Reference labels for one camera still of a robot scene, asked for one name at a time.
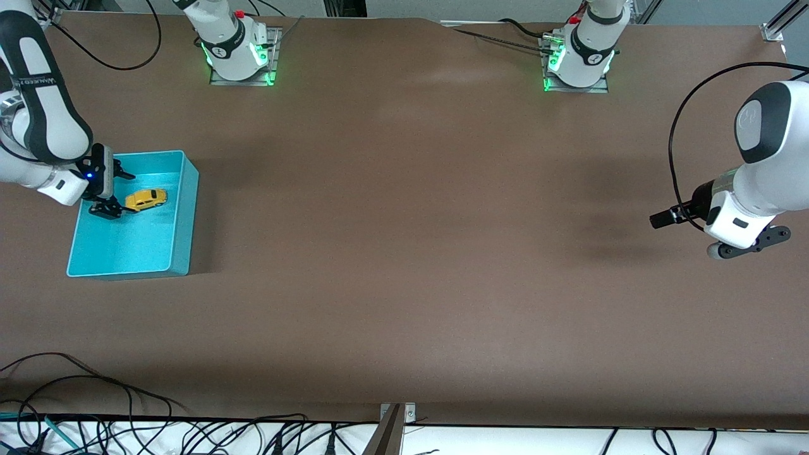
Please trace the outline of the yellow beetle toy car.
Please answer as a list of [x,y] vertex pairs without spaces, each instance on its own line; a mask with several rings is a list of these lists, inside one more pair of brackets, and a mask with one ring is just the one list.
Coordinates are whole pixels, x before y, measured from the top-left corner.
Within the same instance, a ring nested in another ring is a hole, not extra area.
[[125,207],[134,212],[161,207],[167,202],[165,189],[144,189],[130,193],[125,198]]

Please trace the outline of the silver table bracket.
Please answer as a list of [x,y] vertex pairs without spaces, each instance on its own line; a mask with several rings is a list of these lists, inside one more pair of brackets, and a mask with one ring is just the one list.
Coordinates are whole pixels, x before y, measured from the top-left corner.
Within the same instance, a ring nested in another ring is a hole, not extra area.
[[[384,415],[395,405],[395,403],[382,403],[380,406],[379,420],[382,421]],[[406,424],[414,423],[417,420],[415,403],[401,403],[403,420]]]

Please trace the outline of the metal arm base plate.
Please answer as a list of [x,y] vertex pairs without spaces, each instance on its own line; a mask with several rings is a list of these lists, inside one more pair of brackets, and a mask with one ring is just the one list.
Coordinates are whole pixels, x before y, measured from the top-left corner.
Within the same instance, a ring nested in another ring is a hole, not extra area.
[[609,83],[605,73],[601,75],[598,82],[589,87],[574,87],[564,82],[556,70],[559,69],[561,61],[568,55],[563,38],[560,35],[544,34],[538,39],[538,45],[543,52],[541,57],[543,72],[544,92],[566,92],[580,94],[607,94]]
[[241,87],[272,87],[277,78],[277,64],[281,50],[281,38],[283,28],[265,27],[264,42],[261,44],[249,44],[251,55],[250,64],[257,66],[256,72],[243,80],[228,80],[217,72],[215,66],[211,66],[211,59],[208,58],[210,66],[210,85],[216,86],[241,86]]

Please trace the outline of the teal plastic bin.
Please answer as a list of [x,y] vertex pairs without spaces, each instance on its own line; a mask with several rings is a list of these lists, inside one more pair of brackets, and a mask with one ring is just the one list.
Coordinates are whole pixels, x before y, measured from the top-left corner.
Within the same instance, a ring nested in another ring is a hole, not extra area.
[[199,172],[182,150],[116,154],[134,179],[116,179],[119,202],[139,190],[163,189],[164,205],[104,219],[79,203],[66,268],[69,277],[105,281],[185,276],[190,271]]

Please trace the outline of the aluminium profile rail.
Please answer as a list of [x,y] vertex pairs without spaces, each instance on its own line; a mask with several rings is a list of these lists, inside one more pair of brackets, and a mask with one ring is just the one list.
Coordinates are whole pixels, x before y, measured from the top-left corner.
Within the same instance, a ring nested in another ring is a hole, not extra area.
[[789,0],[774,17],[760,26],[763,40],[783,41],[783,32],[806,13],[809,13],[809,0]]

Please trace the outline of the grey angled metal bar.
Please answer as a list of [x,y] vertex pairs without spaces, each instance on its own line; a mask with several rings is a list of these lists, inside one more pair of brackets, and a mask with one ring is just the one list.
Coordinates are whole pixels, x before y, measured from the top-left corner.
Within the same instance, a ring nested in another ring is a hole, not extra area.
[[401,455],[406,403],[388,403],[362,455]]

